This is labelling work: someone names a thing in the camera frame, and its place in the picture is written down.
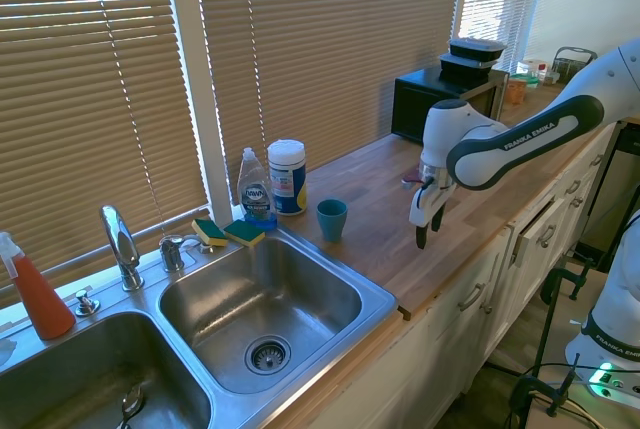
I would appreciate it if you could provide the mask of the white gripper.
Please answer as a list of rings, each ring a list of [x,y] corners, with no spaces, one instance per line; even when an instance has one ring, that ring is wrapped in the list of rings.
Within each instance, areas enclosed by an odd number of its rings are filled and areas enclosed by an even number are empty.
[[[424,249],[428,239],[428,227],[438,232],[444,216],[444,208],[453,194],[456,184],[440,188],[433,178],[428,178],[414,194],[409,221],[415,227],[415,242],[419,249]]]

